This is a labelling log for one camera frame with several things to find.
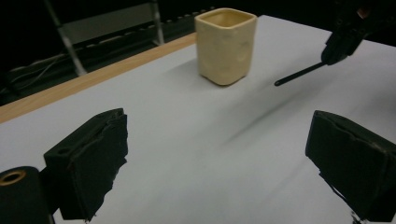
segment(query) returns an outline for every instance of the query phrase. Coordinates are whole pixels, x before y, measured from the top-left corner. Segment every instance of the ceramic cup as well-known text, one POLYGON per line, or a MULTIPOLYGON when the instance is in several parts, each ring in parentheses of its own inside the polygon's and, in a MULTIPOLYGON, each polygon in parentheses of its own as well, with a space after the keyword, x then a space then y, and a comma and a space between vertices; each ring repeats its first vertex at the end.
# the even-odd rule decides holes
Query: ceramic cup
POLYGON ((219 8, 195 17, 198 71, 218 85, 231 85, 247 75, 257 17, 219 8))

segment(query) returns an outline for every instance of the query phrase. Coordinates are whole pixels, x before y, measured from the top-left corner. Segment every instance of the black stick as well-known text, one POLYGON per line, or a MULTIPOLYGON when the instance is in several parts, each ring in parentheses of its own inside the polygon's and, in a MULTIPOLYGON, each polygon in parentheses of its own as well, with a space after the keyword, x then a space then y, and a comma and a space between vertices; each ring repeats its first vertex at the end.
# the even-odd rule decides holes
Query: black stick
POLYGON ((307 73, 309 73, 311 71, 314 71, 315 69, 318 69, 318 68, 320 68, 321 66, 323 66, 325 64, 326 63, 317 63, 317 64, 314 64, 314 65, 312 65, 310 67, 305 68, 304 70, 301 70, 300 72, 294 73, 294 74, 292 74, 292 75, 290 75, 288 77, 281 78, 280 80, 275 82, 275 86, 283 85, 283 84, 285 84, 285 83, 287 83, 289 81, 294 80, 297 77, 303 76, 303 75, 305 75, 305 74, 307 74, 307 73))

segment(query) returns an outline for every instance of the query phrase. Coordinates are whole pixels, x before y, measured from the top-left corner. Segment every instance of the white tabletop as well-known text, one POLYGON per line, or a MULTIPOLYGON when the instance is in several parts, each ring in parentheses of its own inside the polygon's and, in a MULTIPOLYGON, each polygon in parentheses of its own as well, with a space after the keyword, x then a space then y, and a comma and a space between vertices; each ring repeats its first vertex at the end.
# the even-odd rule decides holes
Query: white tabletop
POLYGON ((0 171, 43 169, 43 154, 79 125, 123 107, 128 163, 92 223, 351 223, 304 155, 309 126, 324 110, 396 142, 396 48, 365 41, 338 64, 273 85, 318 63, 329 35, 261 16, 251 70, 230 87, 198 75, 191 46, 2 123, 0 171))

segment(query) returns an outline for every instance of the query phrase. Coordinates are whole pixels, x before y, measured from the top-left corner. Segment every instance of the cup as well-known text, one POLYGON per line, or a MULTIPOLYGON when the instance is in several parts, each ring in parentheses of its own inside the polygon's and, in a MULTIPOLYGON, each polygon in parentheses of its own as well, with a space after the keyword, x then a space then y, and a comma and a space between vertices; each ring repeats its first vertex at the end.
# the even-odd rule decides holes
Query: cup
POLYGON ((231 85, 248 74, 257 17, 218 8, 195 17, 198 71, 218 85, 231 85))

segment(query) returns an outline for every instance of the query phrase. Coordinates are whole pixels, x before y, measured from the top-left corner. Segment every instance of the table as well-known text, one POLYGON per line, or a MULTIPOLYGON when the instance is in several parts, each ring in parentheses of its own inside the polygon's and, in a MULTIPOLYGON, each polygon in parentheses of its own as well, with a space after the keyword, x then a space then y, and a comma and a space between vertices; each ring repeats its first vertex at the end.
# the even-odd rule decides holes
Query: table
POLYGON ((329 35, 261 16, 250 72, 230 87, 198 75, 192 45, 132 70, 111 65, 100 73, 113 78, 88 89, 94 77, 66 83, 56 102, 46 94, 45 103, 19 102, 8 118, 42 107, 0 125, 0 170, 44 168, 44 152, 93 115, 123 107, 128 163, 92 223, 351 223, 304 155, 310 122, 324 110, 396 142, 396 49, 364 41, 345 61, 273 85, 317 63, 329 35))

